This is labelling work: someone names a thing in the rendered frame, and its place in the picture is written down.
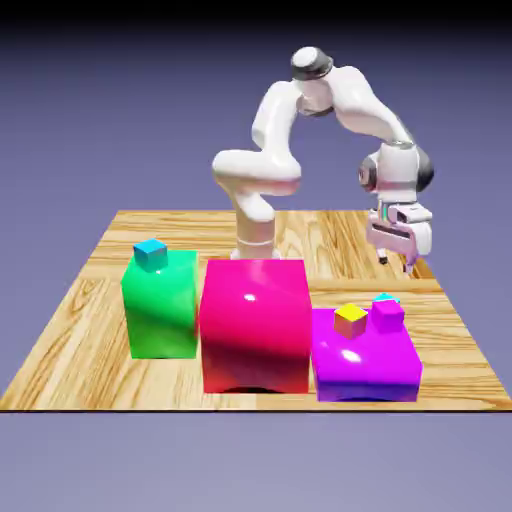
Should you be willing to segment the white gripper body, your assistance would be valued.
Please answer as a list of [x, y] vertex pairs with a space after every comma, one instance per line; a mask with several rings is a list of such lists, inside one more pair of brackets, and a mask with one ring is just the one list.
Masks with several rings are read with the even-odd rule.
[[407, 257], [426, 256], [432, 249], [432, 228], [429, 222], [389, 223], [371, 210], [366, 226], [367, 241], [376, 249], [387, 249]]

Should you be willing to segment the small magenta cube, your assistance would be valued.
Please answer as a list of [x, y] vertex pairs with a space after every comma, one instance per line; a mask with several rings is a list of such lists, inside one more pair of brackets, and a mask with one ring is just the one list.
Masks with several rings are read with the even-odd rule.
[[371, 318], [375, 327], [382, 333], [398, 332], [404, 325], [405, 312], [395, 300], [374, 301]]

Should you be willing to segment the small yellow cube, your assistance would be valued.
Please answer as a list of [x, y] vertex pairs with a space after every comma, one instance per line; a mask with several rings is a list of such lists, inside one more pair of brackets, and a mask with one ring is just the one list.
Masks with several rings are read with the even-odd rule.
[[347, 339], [355, 339], [366, 331], [368, 311], [347, 303], [334, 311], [334, 330]]

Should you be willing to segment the small blue cube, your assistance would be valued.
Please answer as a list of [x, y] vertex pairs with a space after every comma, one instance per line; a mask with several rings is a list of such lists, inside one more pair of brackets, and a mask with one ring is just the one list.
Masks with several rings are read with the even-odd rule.
[[168, 249], [160, 240], [144, 240], [133, 249], [136, 264], [146, 272], [156, 272], [168, 265]]

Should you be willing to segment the large magenta box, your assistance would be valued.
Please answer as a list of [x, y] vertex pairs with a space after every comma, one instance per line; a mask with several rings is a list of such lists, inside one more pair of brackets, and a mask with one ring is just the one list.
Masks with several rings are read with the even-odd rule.
[[423, 365], [405, 326], [385, 333], [368, 319], [363, 334], [347, 339], [333, 324], [332, 309], [313, 311], [312, 366], [318, 401], [417, 399]]

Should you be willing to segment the large pink box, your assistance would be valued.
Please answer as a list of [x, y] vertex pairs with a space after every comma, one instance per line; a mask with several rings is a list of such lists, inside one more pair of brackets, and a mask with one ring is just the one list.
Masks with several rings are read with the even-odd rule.
[[199, 324], [206, 393], [308, 392], [312, 304], [302, 260], [209, 260]]

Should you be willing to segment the large green box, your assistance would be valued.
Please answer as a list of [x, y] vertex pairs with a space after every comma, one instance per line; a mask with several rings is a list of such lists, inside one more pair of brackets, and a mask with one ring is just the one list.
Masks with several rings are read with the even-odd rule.
[[193, 359], [198, 346], [198, 253], [170, 250], [148, 272], [132, 258], [121, 280], [134, 359]]

